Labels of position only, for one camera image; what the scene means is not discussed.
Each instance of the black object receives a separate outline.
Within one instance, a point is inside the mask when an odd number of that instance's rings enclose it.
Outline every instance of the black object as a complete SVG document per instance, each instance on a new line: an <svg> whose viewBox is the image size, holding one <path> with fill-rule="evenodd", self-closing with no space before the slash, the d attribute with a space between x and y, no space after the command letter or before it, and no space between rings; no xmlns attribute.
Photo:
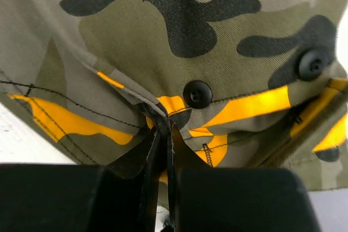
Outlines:
<svg viewBox="0 0 348 232"><path fill-rule="evenodd" d="M328 61L328 53L321 48L307 51L299 62L299 78L304 81L315 80L326 68Z"/></svg>
<svg viewBox="0 0 348 232"><path fill-rule="evenodd" d="M282 169L185 169L176 232L317 232L300 179Z"/></svg>
<svg viewBox="0 0 348 232"><path fill-rule="evenodd" d="M0 231L152 232L165 165L166 231L320 231L291 172L210 168L176 126L167 139L153 130L108 167L0 165Z"/></svg>
<svg viewBox="0 0 348 232"><path fill-rule="evenodd" d="M208 84L196 80L186 84L183 96L190 107L203 109L212 102L213 93Z"/></svg>
<svg viewBox="0 0 348 232"><path fill-rule="evenodd" d="M335 162L339 159L339 148L334 147L324 151L315 152L315 155L322 161Z"/></svg>

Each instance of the black button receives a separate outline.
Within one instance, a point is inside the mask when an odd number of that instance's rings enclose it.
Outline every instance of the black button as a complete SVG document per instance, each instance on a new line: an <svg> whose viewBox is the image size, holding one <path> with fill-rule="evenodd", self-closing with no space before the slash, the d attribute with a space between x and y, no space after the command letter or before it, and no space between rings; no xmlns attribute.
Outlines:
<svg viewBox="0 0 348 232"><path fill-rule="evenodd" d="M335 162L339 159L339 148L334 147L324 151L316 152L315 155L322 161Z"/></svg>
<svg viewBox="0 0 348 232"><path fill-rule="evenodd" d="M191 81L184 88L184 100L194 109L203 109L212 102L213 94L203 81Z"/></svg>
<svg viewBox="0 0 348 232"><path fill-rule="evenodd" d="M318 78L328 65L328 53L323 49L307 51L299 63L299 78L303 81L313 81Z"/></svg>

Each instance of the camouflage fabric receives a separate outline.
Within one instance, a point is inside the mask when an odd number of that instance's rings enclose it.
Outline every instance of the camouflage fabric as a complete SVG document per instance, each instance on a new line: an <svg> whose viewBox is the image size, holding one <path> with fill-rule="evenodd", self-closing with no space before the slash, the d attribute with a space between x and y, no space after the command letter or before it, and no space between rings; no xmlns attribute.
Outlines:
<svg viewBox="0 0 348 232"><path fill-rule="evenodd" d="M79 164L112 164L174 121L213 167L288 167L348 187L347 0L0 0L0 101ZM303 81L299 58L327 53ZM193 109L186 84L213 101Z"/></svg>

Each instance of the black snap button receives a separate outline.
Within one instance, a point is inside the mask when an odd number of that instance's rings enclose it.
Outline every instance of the black snap button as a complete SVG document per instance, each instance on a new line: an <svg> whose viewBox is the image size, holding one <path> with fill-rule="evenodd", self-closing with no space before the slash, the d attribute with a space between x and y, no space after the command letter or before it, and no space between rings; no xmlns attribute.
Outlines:
<svg viewBox="0 0 348 232"><path fill-rule="evenodd" d="M184 100L194 109L203 109L212 102L213 94L203 81L191 81L184 88Z"/></svg>
<svg viewBox="0 0 348 232"><path fill-rule="evenodd" d="M323 49L307 51L299 63L299 78L303 81L313 81L318 78L328 64L328 53Z"/></svg>

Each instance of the stitched seam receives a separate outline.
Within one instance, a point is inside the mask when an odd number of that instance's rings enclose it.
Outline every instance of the stitched seam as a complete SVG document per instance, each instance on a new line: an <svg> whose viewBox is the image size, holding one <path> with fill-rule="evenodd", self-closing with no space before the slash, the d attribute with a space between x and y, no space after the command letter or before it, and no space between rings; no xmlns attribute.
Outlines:
<svg viewBox="0 0 348 232"><path fill-rule="evenodd" d="M204 149L204 153L206 154L207 163L208 163L208 165L209 165L210 167L212 167L212 166L213 166L213 160L212 160L212 156L211 156L211 154L210 154L210 151L211 151L211 150L209 149L209 147L207 146L206 143L203 144L202 147L203 147L203 149Z"/></svg>
<svg viewBox="0 0 348 232"><path fill-rule="evenodd" d="M340 156L345 155L345 154L347 154L347 151L340 152ZM295 162L292 161L291 164L293 166L298 166L298 165L302 165L303 163L308 163L308 162L317 161L317 160L320 160L320 159L318 157L315 157L315 156L308 156L308 157L300 159L300 160L295 160Z"/></svg>
<svg viewBox="0 0 348 232"><path fill-rule="evenodd" d="M240 139L240 140L231 141L231 142L228 142L228 143L225 143L225 144L217 145L217 146L215 146L215 147L213 147L213 148L210 148L210 151L212 151L213 149L216 149L216 148L225 146L225 145L230 145L230 144L233 144L233 143L235 143L235 142L239 142L239 141L242 141L242 140L246 140L246 139L248 139L248 138L250 138L250 137L252 137L252 136L254 136L254 135L255 135L255 133L252 133L252 134L250 134L249 136L246 136L246 137L244 137L244 138L242 138L242 139ZM202 151L201 149L198 149L198 150L195 150L194 152L201 152L201 151Z"/></svg>
<svg viewBox="0 0 348 232"><path fill-rule="evenodd" d="M340 189L346 189L346 186L338 186L338 187L333 187L331 189L310 189L309 192L315 192L315 191L336 191Z"/></svg>
<svg viewBox="0 0 348 232"><path fill-rule="evenodd" d="M6 78L7 78L7 80L9 80L10 82L11 82L11 80L10 80L10 78L2 71L2 70L0 70L0 73L2 73ZM21 94L23 94L23 92L14 84L13 85L14 87L16 87L16 89L18 90L18 92L20 92ZM32 100L34 103L35 103L35 105L54 123L54 125L56 125L59 129L60 129L60 131L64 134L64 136L66 136L70 141L71 141L71 143L73 144L73 145L75 145L76 146L76 148L84 155L84 156L86 156L88 159L90 159L94 164L97 164L97 162L95 161L95 160L93 160L89 155L87 155L71 138L70 138L70 136L69 135L67 135L65 132L64 132L64 130L60 127L60 125L59 124L57 124L57 122L34 100L34 99L32 99L31 97L29 97L29 99L30 100Z"/></svg>
<svg viewBox="0 0 348 232"><path fill-rule="evenodd" d="M21 107L23 107L29 114L31 114L30 111L29 111L22 103L20 103L19 100L15 100L15 102L18 103ZM63 144L61 141L59 141L59 139L57 138L57 136L55 136L55 134L54 134L46 125L44 125L44 123L41 122L40 119L38 119L38 118L37 118L36 116L34 116L34 115L33 115L33 118L38 122L38 124L39 124L42 128L44 128L44 129L45 129L47 132L49 132L56 140L58 140L58 143L63 147L64 150L66 150L66 151L70 154L70 156L72 156L78 163L83 164L83 162L82 162L79 158L77 158L76 155L73 154L73 153L65 146L65 144Z"/></svg>
<svg viewBox="0 0 348 232"><path fill-rule="evenodd" d="M30 86L29 86L29 88L28 88L28 91L27 91L27 93L26 93L26 97L29 96L29 94L30 94L30 92L32 91L32 89L33 89L33 85L30 84Z"/></svg>
<svg viewBox="0 0 348 232"><path fill-rule="evenodd" d="M11 85L19 85L19 86L29 87L30 90L39 89L39 90L43 90L43 91L47 91L47 92L56 93L56 94L58 94L58 95L64 97L65 99L69 100L69 101L72 102L73 104L75 104L75 105L77 105L77 106L79 106L79 107L81 107L81 108L83 108L83 109L85 109L85 110L87 110L87 111L93 112L94 114L97 114L97 115L100 115L100 116L104 116L104 117L109 118L109 119L111 119L111 120L114 120L114 121L116 121L116 122L120 122L120 123L123 123L123 124L125 124L125 125L132 126L132 127L138 128L138 129L145 129L145 128L143 128L143 127L135 126L135 125L133 125L133 124L130 124L130 123L127 123L127 122L124 122L124 121L121 121L121 120L117 120L117 119L112 118L112 117L110 117L110 116L107 116L107 115L104 115L104 114L100 114L99 112L96 112L96 111L93 111L93 110L91 110L91 109L88 109L88 108L86 108L85 106L83 106L83 105L81 105L81 104L78 104L78 103L76 103L75 101L73 101L72 99L66 97L64 94L62 94L62 93L60 93L60 92L56 92L56 91L53 91L53 90L50 90L50 89L46 89L46 88L37 87L37 86L35 86L35 85L33 85L33 84L30 84L30 85L28 85L28 84L19 84L19 83L14 83L13 81L1 81L1 80L0 80L0 83L1 83L1 84L11 84Z"/></svg>
<svg viewBox="0 0 348 232"><path fill-rule="evenodd" d="M263 92L267 92L267 91L271 91L271 90L274 90L274 89L278 89L278 88L281 88L281 87L284 87L284 86L289 86L288 84L287 85L283 85L283 86L279 86L277 88L273 88L273 89L265 89L265 90L261 90L261 91L255 91L255 92L250 92L250 93L247 93L247 94L242 94L242 95L237 95L237 96L231 96L231 97L228 97L228 98L224 98L224 99L220 99L220 100L216 100L216 101L213 101L211 102L210 104L214 104L214 103L218 103L218 102L223 102L223 101L226 101L226 100L230 100L230 99L236 99L236 98L243 98L243 97L247 97L247 96L250 96L250 95L257 95L257 94L260 94L260 93L263 93ZM331 87L331 86L326 86L328 88L331 88L331 89L334 89L334 90L337 90L339 92L342 92L342 90L338 90L334 87ZM173 115L173 114L176 114L176 113L179 113L183 110L186 110L186 109L193 109L192 107L185 107L185 108L181 108L177 111L173 111L172 113L169 114L169 116Z"/></svg>
<svg viewBox="0 0 348 232"><path fill-rule="evenodd" d="M201 137L214 137L214 135L213 136L188 137L188 138L184 138L183 140L187 141L187 140L190 140L190 139L201 138Z"/></svg>

